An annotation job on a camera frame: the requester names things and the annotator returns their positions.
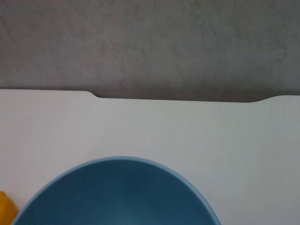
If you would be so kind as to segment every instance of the bowl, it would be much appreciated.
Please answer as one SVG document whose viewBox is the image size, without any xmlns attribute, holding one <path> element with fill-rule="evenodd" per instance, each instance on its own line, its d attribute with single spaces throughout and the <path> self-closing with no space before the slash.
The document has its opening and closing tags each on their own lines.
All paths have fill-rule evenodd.
<svg viewBox="0 0 300 225">
<path fill-rule="evenodd" d="M 158 163 L 109 157 L 40 190 L 12 225 L 220 225 L 203 196 Z"/>
</svg>

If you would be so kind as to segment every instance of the table surface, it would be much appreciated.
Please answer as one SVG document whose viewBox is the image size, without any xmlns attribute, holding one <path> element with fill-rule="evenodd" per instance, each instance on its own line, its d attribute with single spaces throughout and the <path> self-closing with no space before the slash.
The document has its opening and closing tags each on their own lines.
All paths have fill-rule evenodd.
<svg viewBox="0 0 300 225">
<path fill-rule="evenodd" d="M 300 97 L 254 103 L 0 90 L 0 189 L 21 208 L 80 163 L 135 156 L 189 180 L 223 225 L 298 225 Z"/>
</svg>

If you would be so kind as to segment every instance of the bowl rim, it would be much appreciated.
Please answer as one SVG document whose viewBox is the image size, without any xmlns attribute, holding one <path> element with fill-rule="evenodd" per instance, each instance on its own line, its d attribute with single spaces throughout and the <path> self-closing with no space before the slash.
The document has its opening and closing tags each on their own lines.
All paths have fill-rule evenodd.
<svg viewBox="0 0 300 225">
<path fill-rule="evenodd" d="M 112 157 L 104 157 L 104 158 L 99 158 L 99 159 L 94 159 L 82 164 L 79 164 L 71 169 L 68 169 L 67 171 L 63 172 L 56 178 L 54 178 L 52 181 L 47 183 L 45 186 L 43 186 L 37 193 L 35 193 L 30 200 L 24 205 L 24 207 L 20 210 L 20 212 L 17 214 L 15 219 L 13 220 L 11 225 L 16 225 L 18 222 L 19 218 L 23 215 L 23 213 L 29 208 L 32 202 L 36 200 L 46 189 L 48 189 L 51 185 L 59 181 L 61 178 L 69 175 L 70 173 L 75 172 L 76 170 L 79 170 L 83 167 L 96 164 L 96 163 L 102 163 L 102 162 L 107 162 L 107 161 L 117 161 L 117 160 L 123 160 L 123 161 L 135 161 L 135 162 L 141 162 L 145 164 L 152 165 L 154 167 L 157 167 L 163 171 L 166 171 L 167 173 L 171 174 L 173 177 L 179 179 L 188 189 L 190 189 L 194 195 L 198 198 L 198 200 L 204 205 L 206 208 L 208 214 L 212 218 L 213 222 L 215 223 L 214 225 L 221 225 L 217 215 L 215 214 L 214 210 L 211 208 L 209 203 L 206 201 L 206 199 L 203 197 L 203 195 L 183 176 L 181 176 L 179 173 L 175 172 L 174 170 L 170 169 L 169 167 L 162 165 L 160 163 L 144 159 L 144 158 L 139 158 L 139 157 L 131 157 L 131 156 L 112 156 Z"/>
</svg>

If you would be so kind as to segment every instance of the gray background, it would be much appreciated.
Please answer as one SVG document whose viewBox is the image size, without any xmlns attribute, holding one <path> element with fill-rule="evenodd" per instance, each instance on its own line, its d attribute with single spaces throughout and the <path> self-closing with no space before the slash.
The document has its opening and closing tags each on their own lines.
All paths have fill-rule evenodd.
<svg viewBox="0 0 300 225">
<path fill-rule="evenodd" d="M 0 0 L 0 88 L 256 101 L 300 90 L 299 0 Z"/>
</svg>

